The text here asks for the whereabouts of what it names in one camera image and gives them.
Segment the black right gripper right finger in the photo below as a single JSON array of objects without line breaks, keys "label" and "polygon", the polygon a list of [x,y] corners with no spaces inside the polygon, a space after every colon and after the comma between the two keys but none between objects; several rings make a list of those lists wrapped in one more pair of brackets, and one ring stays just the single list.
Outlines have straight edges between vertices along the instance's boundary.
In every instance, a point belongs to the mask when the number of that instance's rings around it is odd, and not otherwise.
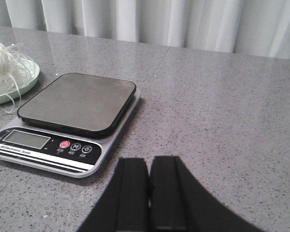
[{"label": "black right gripper right finger", "polygon": [[213,197],[179,157],[155,157],[150,171],[153,232],[259,232]]}]

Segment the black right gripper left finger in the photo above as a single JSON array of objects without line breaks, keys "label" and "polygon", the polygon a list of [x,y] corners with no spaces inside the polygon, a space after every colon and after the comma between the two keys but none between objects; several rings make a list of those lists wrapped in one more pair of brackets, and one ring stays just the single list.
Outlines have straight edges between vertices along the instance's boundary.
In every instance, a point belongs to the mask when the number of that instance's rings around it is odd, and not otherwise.
[{"label": "black right gripper left finger", "polygon": [[147,232],[148,171],[144,159],[120,158],[79,232]]}]

